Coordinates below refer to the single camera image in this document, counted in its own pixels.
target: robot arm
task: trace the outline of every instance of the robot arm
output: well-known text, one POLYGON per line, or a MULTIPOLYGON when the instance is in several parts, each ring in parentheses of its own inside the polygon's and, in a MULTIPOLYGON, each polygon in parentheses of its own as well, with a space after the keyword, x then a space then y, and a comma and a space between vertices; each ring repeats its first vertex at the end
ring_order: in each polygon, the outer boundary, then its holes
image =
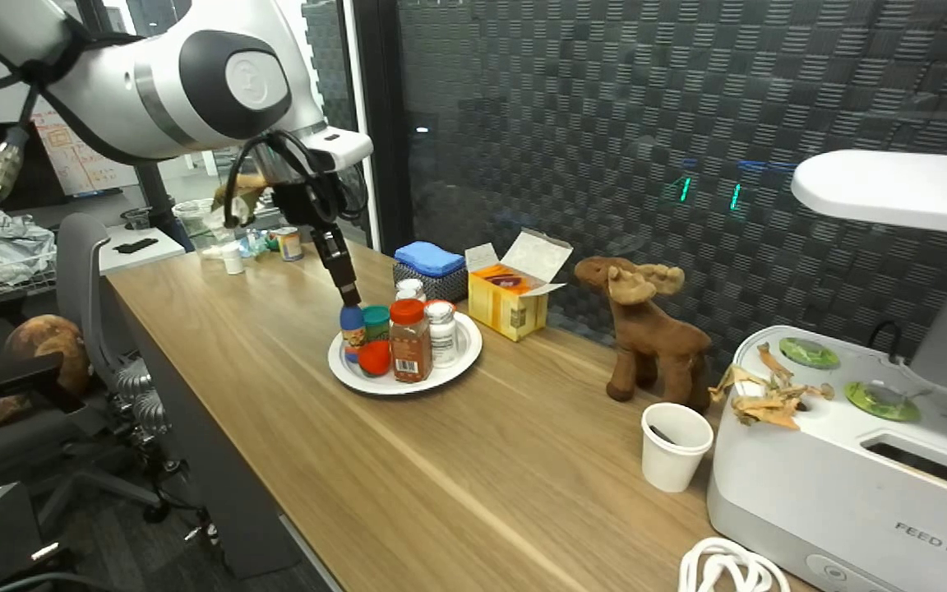
POLYGON ((105 158, 143 165, 259 138, 291 151, 298 181, 272 181, 277 204, 312 227, 342 298, 357 304, 323 204, 340 204, 334 170, 369 158, 373 141, 323 119, 303 40, 296 0, 194 0, 169 33, 120 46, 91 46, 56 0, 0 0, 0 62, 105 158))

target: red object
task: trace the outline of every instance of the red object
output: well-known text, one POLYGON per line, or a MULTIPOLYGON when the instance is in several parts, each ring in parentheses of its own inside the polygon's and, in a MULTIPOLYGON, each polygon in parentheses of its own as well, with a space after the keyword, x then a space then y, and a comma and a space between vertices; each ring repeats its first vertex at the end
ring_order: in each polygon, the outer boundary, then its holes
POLYGON ((385 340, 365 341, 357 352, 357 366, 369 378, 385 376, 392 368, 389 341, 385 340))
POLYGON ((394 298, 389 307, 392 316, 392 366, 399 380, 421 380, 430 376, 430 329, 425 322, 425 304, 421 298, 394 298))

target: white cup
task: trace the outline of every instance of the white cup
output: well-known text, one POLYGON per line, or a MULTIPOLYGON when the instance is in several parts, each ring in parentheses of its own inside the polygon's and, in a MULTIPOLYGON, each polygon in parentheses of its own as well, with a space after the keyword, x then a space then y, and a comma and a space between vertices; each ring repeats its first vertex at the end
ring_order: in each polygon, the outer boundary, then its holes
POLYGON ((641 411, 641 476, 665 492, 691 487, 711 445, 713 429, 684 404, 660 400, 641 411))
POLYGON ((246 260, 243 260, 240 243, 226 243, 226 248, 220 251, 220 263, 225 263, 226 273, 243 273, 246 260))

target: red bottle cap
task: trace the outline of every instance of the red bottle cap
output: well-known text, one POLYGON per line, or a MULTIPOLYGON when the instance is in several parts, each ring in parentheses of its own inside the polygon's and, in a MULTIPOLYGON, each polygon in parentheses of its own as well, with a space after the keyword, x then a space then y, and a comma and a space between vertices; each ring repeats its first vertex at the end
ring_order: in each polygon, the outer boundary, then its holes
POLYGON ((421 322, 425 304, 421 298, 394 298, 389 307, 389 319, 394 322, 421 322))

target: plastic bottle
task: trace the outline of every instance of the plastic bottle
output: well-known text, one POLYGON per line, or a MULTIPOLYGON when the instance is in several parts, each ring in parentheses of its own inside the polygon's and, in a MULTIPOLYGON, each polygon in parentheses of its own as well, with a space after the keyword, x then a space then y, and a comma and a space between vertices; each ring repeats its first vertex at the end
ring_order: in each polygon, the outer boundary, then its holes
POLYGON ((446 298, 429 304, 430 341, 433 347, 451 347, 455 341, 455 307, 446 298))
POLYGON ((394 298, 389 307, 389 347, 394 354, 399 380, 425 380, 430 376, 430 329, 421 298, 394 298))

